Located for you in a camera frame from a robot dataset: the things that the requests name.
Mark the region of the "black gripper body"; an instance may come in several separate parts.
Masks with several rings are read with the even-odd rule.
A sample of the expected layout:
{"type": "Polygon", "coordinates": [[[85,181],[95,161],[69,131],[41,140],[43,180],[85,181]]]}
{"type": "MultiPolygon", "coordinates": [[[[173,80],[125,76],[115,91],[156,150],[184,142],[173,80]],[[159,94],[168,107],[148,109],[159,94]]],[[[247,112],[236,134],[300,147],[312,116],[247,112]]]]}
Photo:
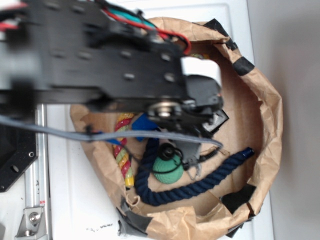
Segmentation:
{"type": "Polygon", "coordinates": [[[222,125],[224,100],[219,65],[210,59],[185,56],[181,59],[186,99],[161,101],[148,108],[148,118],[170,132],[211,138],[222,125]]]}

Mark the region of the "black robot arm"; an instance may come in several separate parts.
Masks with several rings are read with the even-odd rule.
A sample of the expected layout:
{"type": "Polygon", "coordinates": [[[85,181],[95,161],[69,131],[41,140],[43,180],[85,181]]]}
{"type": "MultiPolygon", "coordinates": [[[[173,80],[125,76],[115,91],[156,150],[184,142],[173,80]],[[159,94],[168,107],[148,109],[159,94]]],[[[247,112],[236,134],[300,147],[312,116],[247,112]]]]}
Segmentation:
{"type": "Polygon", "coordinates": [[[216,76],[192,72],[189,39],[105,0],[21,0],[0,11],[0,112],[38,104],[146,113],[171,132],[210,138],[223,107],[216,76]]]}

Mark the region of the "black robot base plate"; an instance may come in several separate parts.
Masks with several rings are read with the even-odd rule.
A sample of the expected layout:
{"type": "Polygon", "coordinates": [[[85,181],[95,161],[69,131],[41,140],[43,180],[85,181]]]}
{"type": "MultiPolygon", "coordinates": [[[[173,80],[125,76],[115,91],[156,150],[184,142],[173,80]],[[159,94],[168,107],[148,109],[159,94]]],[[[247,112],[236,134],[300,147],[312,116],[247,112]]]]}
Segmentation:
{"type": "Polygon", "coordinates": [[[37,157],[37,139],[34,132],[2,125],[0,192],[7,192],[37,157]]]}

